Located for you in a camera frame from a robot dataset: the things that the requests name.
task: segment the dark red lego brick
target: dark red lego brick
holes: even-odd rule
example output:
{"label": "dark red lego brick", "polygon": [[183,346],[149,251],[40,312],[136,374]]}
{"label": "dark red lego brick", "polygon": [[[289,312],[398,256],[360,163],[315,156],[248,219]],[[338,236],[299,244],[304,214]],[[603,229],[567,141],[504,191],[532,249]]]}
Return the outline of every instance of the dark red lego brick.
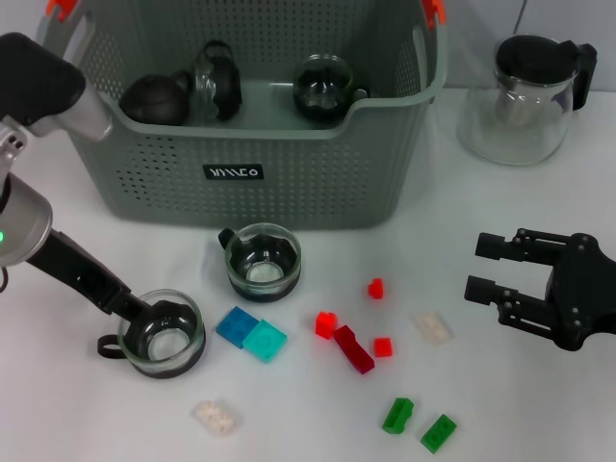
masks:
{"label": "dark red lego brick", "polygon": [[366,373],[374,368],[374,360],[355,340],[355,334],[343,325],[334,331],[334,340],[352,364],[360,373]]}

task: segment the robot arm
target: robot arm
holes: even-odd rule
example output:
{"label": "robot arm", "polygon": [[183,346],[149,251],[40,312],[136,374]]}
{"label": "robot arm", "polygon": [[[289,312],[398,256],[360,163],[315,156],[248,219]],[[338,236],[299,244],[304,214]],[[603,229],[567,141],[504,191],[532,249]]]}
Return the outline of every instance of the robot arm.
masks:
{"label": "robot arm", "polygon": [[616,281],[616,263],[592,236],[519,229],[506,242],[501,236],[481,233],[475,255],[553,267],[545,300],[469,276],[464,297],[483,305],[496,303],[501,324],[551,339],[570,351],[579,350],[592,334],[616,334],[610,289]]}
{"label": "robot arm", "polygon": [[20,34],[0,37],[0,267],[22,262],[73,288],[108,315],[134,319],[145,303],[66,235],[52,229],[49,202],[10,173],[28,139],[57,128],[93,141],[112,123],[94,87],[73,65]]}

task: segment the green lego brick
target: green lego brick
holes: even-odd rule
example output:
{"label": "green lego brick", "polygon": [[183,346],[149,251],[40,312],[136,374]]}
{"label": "green lego brick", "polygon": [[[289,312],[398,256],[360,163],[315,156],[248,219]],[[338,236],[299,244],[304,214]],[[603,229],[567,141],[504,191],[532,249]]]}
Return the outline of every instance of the green lego brick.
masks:
{"label": "green lego brick", "polygon": [[415,404],[409,398],[396,398],[382,428],[392,435],[402,433],[406,421],[413,415],[413,406]]}
{"label": "green lego brick", "polygon": [[441,448],[456,427],[458,427],[458,425],[443,414],[425,433],[422,438],[422,444],[427,448],[427,450],[433,454],[436,454],[436,451]]}

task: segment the basket logo text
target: basket logo text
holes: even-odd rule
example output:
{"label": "basket logo text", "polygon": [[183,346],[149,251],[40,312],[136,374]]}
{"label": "basket logo text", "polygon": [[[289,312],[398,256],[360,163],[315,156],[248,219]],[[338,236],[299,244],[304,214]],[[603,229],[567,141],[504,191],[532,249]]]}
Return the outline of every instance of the basket logo text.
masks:
{"label": "basket logo text", "polygon": [[208,180],[263,180],[261,164],[205,165]]}

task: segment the white wall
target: white wall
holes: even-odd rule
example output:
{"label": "white wall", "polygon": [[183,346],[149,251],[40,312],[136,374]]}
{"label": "white wall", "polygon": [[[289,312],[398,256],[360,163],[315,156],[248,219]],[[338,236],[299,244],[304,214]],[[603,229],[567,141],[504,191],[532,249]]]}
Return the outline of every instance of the white wall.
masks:
{"label": "white wall", "polygon": [[[0,0],[0,34],[33,37],[46,0]],[[522,0],[445,0],[449,17],[449,84],[487,75],[495,43],[513,32]],[[616,0],[529,0],[520,32],[591,43],[599,51],[595,90],[616,91]]]}

